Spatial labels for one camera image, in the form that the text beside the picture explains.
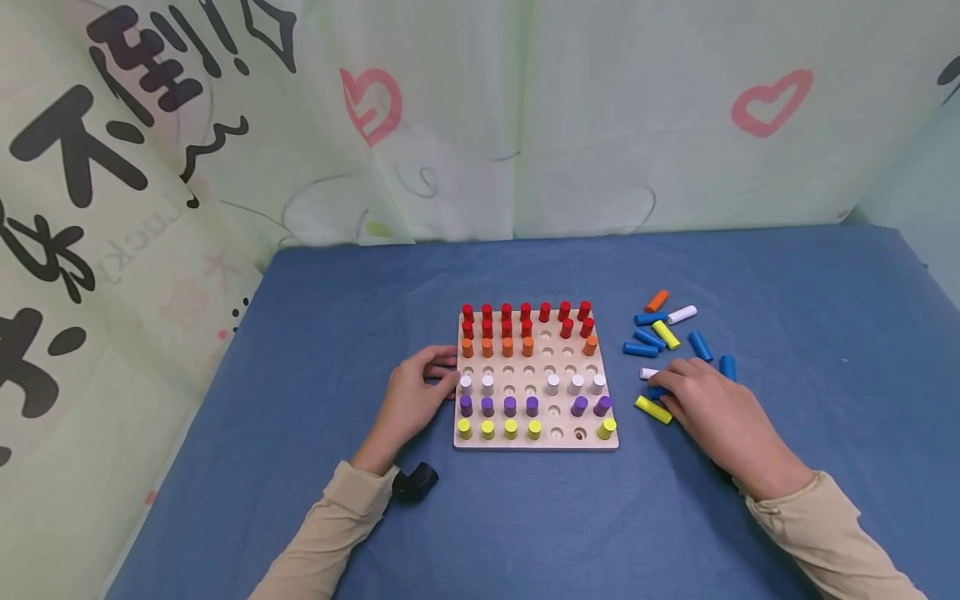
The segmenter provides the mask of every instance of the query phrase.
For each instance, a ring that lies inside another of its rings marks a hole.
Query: blue tablecloth
[[[632,407],[619,352],[660,288],[931,598],[956,592],[960,313],[898,233],[817,227],[287,250],[277,255],[108,598],[243,598],[363,440],[393,366],[457,313],[591,300],[614,453],[455,451],[453,406],[400,457],[440,482],[392,506],[340,598],[806,598],[803,574],[682,428]]]

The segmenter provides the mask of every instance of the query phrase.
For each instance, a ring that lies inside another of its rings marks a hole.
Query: wooden peg board
[[[464,394],[458,385],[453,419],[455,447],[479,450],[616,450],[620,447],[616,430],[608,440],[602,440],[597,436],[597,429],[600,428],[604,419],[615,419],[612,407],[605,417],[597,417],[593,413],[593,407],[600,396],[610,395],[609,386],[605,387],[600,394],[594,394],[590,390],[590,383],[595,374],[607,374],[600,345],[597,345],[597,350],[592,356],[584,355],[583,348],[586,340],[580,336],[582,324],[576,318],[576,305],[570,313],[570,318],[575,323],[573,334],[567,340],[561,338],[559,312],[559,310],[551,311],[550,321],[541,323],[538,318],[539,310],[534,306],[531,315],[531,321],[534,324],[532,336],[534,354],[529,358],[522,352],[520,314],[516,307],[511,313],[514,328],[514,355],[511,358],[503,356],[500,311],[493,311],[492,358],[484,358],[481,351],[483,332],[480,323],[483,317],[480,311],[473,314],[475,335],[472,358],[466,358],[463,354],[463,347],[459,344],[463,339],[463,328],[459,327],[457,368],[461,374],[468,374],[473,378],[473,394],[470,395],[473,400],[473,414],[467,418],[472,427],[472,435],[469,440],[464,440],[457,431],[457,421],[463,418],[460,411],[460,397]],[[464,315],[461,314],[458,325],[462,325],[463,320]],[[555,396],[549,396],[546,393],[546,377],[551,372],[560,376],[560,388]],[[580,374],[585,379],[584,387],[577,395],[571,395],[567,389],[570,377],[574,373]],[[480,424],[487,419],[480,409],[480,402],[484,397],[481,390],[481,378],[484,374],[493,376],[493,394],[490,397],[493,399],[494,413],[489,418],[494,425],[492,440],[485,439],[480,430]],[[503,411],[503,400],[507,396],[516,398],[516,415],[513,419],[518,428],[516,438],[513,440],[504,435],[503,424],[510,419],[504,415]],[[540,411],[536,417],[527,416],[528,396],[536,396],[540,401]],[[581,417],[574,417],[570,412],[576,396],[585,396],[589,401],[588,408]],[[538,440],[531,440],[527,436],[527,426],[534,419],[538,420],[542,426]]]

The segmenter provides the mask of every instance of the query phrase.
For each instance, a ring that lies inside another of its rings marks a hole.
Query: beige sleeve
[[[926,598],[862,529],[860,511],[833,478],[817,471],[799,492],[747,507],[826,598]]]
[[[377,477],[341,461],[324,497],[313,505],[290,545],[270,565],[251,600],[327,600],[347,567],[353,546],[365,540],[390,502],[391,467]]]

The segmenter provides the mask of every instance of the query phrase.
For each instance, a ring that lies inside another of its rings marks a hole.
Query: wrist
[[[774,460],[764,460],[744,475],[737,477],[745,491],[757,502],[783,498],[805,488],[815,474],[788,448],[776,453]]]
[[[370,432],[350,460],[353,468],[364,470],[376,476],[383,476],[396,459],[403,444],[380,435],[375,429]]]

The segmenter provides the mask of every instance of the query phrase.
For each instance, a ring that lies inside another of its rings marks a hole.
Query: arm
[[[827,598],[925,598],[861,528],[833,478],[783,442],[756,397],[706,362],[675,360],[650,378],[663,403],[747,496],[747,507]]]
[[[437,413],[457,385],[456,347],[430,346],[400,363],[376,422],[353,455],[341,462],[324,496],[259,583],[251,600],[327,600],[353,547],[383,517],[398,469],[394,458]],[[440,382],[428,385],[427,378]]]

